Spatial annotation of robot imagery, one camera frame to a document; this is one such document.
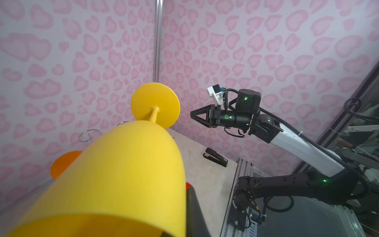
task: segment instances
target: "yellow rod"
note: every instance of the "yellow rod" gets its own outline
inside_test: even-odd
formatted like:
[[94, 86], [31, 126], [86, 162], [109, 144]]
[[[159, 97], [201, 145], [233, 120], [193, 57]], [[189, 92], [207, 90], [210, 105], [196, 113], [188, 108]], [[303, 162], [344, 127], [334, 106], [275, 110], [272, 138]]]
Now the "yellow rod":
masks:
[[156, 123], [158, 112], [159, 112], [159, 108], [157, 106], [154, 106], [153, 111], [151, 112], [151, 115], [150, 115], [150, 119], [149, 119], [150, 122]]

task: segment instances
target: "metal pole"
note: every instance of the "metal pole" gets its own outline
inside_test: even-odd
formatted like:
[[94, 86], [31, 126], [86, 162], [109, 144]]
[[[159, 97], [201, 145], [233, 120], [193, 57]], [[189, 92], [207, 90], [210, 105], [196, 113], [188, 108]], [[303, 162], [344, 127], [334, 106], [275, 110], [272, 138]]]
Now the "metal pole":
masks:
[[163, 17], [163, 0], [156, 0], [155, 3], [155, 27], [154, 27], [154, 62], [153, 62], [153, 82], [159, 82], [159, 57], [161, 47], [161, 29]]

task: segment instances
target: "yellow cylinder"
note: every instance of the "yellow cylinder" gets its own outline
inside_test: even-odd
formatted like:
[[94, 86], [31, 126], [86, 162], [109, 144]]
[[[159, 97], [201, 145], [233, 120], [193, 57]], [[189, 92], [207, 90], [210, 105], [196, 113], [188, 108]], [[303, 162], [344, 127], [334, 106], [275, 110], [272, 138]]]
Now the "yellow cylinder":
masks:
[[150, 122], [156, 122], [157, 121], [158, 112], [159, 112], [159, 108], [157, 106], [154, 106], [154, 108], [152, 109], [151, 115], [150, 115], [150, 119], [149, 119]]
[[19, 221], [12, 237], [185, 237], [185, 172], [161, 126], [134, 121], [107, 132]]

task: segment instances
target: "white table surface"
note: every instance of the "white table surface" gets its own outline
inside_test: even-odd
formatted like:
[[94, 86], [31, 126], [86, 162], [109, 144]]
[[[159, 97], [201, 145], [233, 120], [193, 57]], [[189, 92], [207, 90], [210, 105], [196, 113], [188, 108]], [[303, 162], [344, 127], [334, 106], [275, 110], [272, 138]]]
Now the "white table surface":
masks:
[[[229, 160], [225, 168], [205, 159], [205, 146], [170, 128], [167, 131], [180, 149], [186, 181], [195, 188], [208, 230], [212, 237], [219, 237], [237, 163]], [[0, 237], [18, 222], [51, 184], [52, 181], [49, 181], [0, 211]]]

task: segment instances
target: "metal wire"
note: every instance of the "metal wire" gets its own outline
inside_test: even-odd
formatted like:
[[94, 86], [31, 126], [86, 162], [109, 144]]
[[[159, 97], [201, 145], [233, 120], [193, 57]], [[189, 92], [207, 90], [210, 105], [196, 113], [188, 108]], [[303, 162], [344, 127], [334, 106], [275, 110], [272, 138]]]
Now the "metal wire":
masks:
[[[100, 130], [98, 130], [98, 129], [88, 129], [88, 130], [85, 130], [84, 132], [82, 132], [82, 133], [79, 135], [79, 137], [78, 137], [78, 141], [80, 141], [80, 142], [88, 142], [88, 141], [90, 141], [90, 140], [92, 139], [91, 134], [89, 133], [90, 131], [97, 131], [97, 132], [99, 132], [101, 135], [103, 135], [103, 133], [102, 133]], [[81, 136], [82, 136], [84, 133], [88, 133], [87, 135], [88, 135], [89, 139], [86, 140], [86, 141], [83, 141], [83, 140], [80, 139]]]
[[333, 132], [337, 133], [338, 135], [343, 135], [342, 133], [337, 132], [337, 131], [333, 130], [332, 128], [329, 128], [329, 129], [332, 130]]
[[[121, 124], [123, 124], [123, 123], [126, 123], [126, 122], [129, 122], [129, 121], [121, 121], [121, 122], [119, 122], [119, 123], [117, 124], [117, 126], [118, 126], [118, 125], [121, 125]], [[88, 141], [90, 141], [90, 140], [92, 139], [91, 134], [89, 133], [90, 131], [97, 131], [97, 132], [100, 133], [100, 135], [103, 135], [103, 133], [102, 133], [100, 130], [98, 130], [98, 129], [88, 129], [88, 130], [85, 130], [84, 132], [82, 132], [82, 133], [79, 135], [79, 137], [78, 137], [78, 141], [80, 141], [80, 142], [88, 142]], [[85, 134], [85, 133], [88, 133], [87, 135], [88, 135], [88, 137], [89, 137], [88, 140], [86, 140], [86, 141], [84, 141], [84, 140], [81, 139], [81, 137], [82, 137], [83, 134]]]
[[117, 124], [117, 126], [118, 126], [118, 125], [121, 125], [121, 124], [123, 124], [123, 123], [125, 123], [125, 122], [129, 122], [129, 121], [121, 121], [121, 122], [119, 122], [119, 123]]

